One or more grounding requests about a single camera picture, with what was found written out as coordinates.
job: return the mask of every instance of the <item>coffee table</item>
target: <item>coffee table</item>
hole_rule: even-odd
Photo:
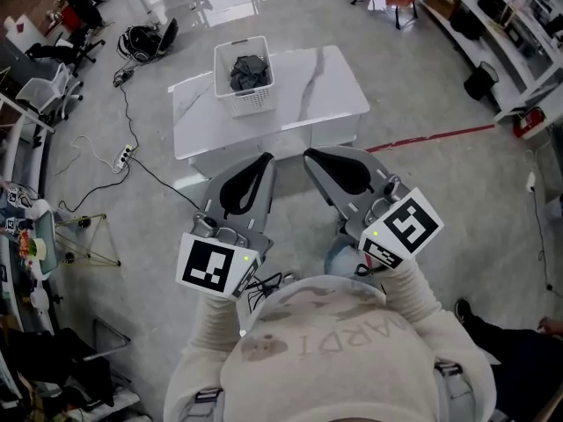
[[[369,111],[354,73],[336,46],[270,56],[276,107],[233,118],[215,96],[213,71],[171,86],[174,155],[201,174],[178,180],[177,189],[213,178],[226,165],[263,151],[276,159],[309,147],[352,142]]]

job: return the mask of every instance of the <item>basket handle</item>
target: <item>basket handle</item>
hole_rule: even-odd
[[[244,97],[245,95],[251,95],[254,93],[254,89],[249,89],[246,91],[239,91],[239,92],[235,92],[235,95],[237,97]]]

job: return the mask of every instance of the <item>marble tabletop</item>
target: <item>marble tabletop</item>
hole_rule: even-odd
[[[176,159],[369,111],[368,100],[336,46],[279,53],[271,55],[270,62],[277,98],[273,111],[231,117],[215,96],[213,71],[173,86]]]

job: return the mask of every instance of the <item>black backpack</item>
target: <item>black backpack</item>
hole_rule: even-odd
[[[178,22],[175,18],[166,27],[164,36],[152,26],[130,26],[120,36],[117,48],[127,58],[134,58],[139,62],[152,62],[168,53],[177,33]]]

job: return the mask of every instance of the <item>white sweatshirt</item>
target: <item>white sweatshirt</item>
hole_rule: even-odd
[[[168,387],[165,422],[178,422],[194,395],[212,387],[225,391],[225,422],[434,422],[436,359],[462,366],[476,422],[487,422],[496,390],[485,355],[416,263],[378,276],[385,305],[357,281],[301,280],[268,297],[243,338],[236,304],[202,295]]]

